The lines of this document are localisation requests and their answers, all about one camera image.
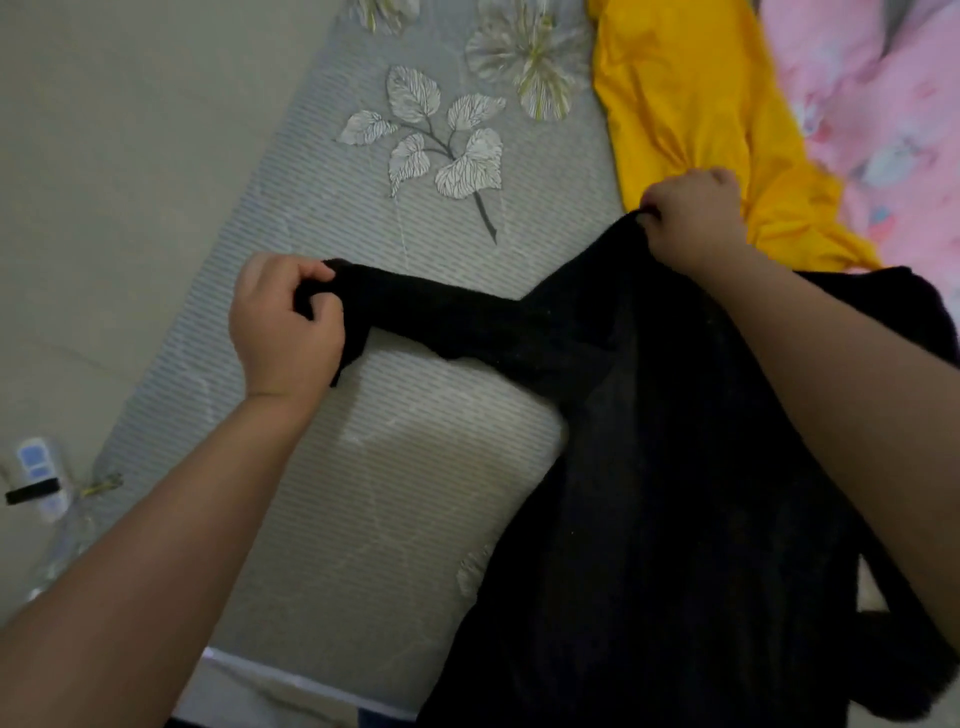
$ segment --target yellow fabric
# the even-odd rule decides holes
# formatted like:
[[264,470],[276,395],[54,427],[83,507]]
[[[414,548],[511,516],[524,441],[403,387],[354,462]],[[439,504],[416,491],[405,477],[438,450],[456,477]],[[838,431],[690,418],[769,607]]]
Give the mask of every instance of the yellow fabric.
[[624,207],[690,167],[729,167],[750,242],[774,260],[881,267],[836,222],[841,183],[807,160],[748,0],[588,0],[588,12]]

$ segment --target person's left arm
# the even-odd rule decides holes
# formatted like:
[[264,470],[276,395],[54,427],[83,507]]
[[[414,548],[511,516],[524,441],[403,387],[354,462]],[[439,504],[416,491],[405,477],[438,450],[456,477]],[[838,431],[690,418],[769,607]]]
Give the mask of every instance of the person's left arm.
[[332,278],[289,255],[244,267],[230,334],[246,398],[0,632],[0,725],[149,728],[170,716],[340,362],[340,301],[313,297],[312,322],[293,310],[303,279]]

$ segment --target yellow garment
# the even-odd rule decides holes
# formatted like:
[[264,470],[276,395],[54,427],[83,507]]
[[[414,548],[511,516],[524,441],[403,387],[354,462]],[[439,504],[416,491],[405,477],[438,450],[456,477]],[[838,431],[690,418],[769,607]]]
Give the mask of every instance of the yellow garment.
[[748,0],[588,0],[588,12],[624,207],[690,167],[729,167],[750,242],[774,260],[881,267],[836,222],[841,183],[807,160]]

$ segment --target black strip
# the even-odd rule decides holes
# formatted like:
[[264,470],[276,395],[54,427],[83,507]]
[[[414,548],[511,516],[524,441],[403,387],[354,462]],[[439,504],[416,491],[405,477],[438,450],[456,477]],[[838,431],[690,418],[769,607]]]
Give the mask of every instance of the black strip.
[[16,505],[17,503],[26,503],[28,500],[37,500],[38,498],[51,496],[60,489],[60,481],[54,477],[41,480],[33,485],[23,488],[17,488],[15,491],[7,492],[7,505]]

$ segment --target pink blanket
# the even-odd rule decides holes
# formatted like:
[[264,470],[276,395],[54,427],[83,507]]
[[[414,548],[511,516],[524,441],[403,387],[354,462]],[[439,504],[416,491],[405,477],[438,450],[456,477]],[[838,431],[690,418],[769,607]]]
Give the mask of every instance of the pink blanket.
[[883,56],[882,0],[762,0],[780,85],[842,214],[960,321],[960,0],[917,0]]

